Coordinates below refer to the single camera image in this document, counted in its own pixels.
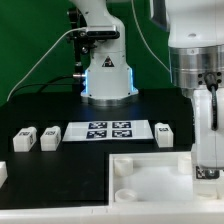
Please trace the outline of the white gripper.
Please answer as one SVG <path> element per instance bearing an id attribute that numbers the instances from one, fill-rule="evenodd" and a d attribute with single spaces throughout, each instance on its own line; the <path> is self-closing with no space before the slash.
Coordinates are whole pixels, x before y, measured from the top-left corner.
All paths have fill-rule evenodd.
<path id="1" fill-rule="evenodd" d="M 224 88 L 216 92 L 218 129 L 212 129 L 212 95 L 207 89 L 193 92 L 195 151 L 202 169 L 224 169 Z"/>

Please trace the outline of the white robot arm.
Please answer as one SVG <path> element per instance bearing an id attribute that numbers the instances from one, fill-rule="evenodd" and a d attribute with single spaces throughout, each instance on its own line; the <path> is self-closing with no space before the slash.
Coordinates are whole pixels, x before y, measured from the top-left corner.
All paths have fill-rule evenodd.
<path id="1" fill-rule="evenodd" d="M 169 32 L 171 82 L 192 102 L 197 165 L 224 169 L 224 0 L 149 2 Z"/>

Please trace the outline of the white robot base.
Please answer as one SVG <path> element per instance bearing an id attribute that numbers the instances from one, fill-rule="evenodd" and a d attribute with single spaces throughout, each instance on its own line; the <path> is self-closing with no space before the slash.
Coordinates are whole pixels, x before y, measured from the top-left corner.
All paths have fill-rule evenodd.
<path id="1" fill-rule="evenodd" d="M 90 65 L 85 71 L 85 89 L 81 99 L 99 106 L 117 106 L 135 98 L 138 90 L 133 84 L 133 70 L 126 62 L 125 26 L 108 12 L 106 0 L 70 0 L 82 13 L 90 31 L 98 26 L 116 26 L 118 39 L 96 41 L 90 51 Z"/>

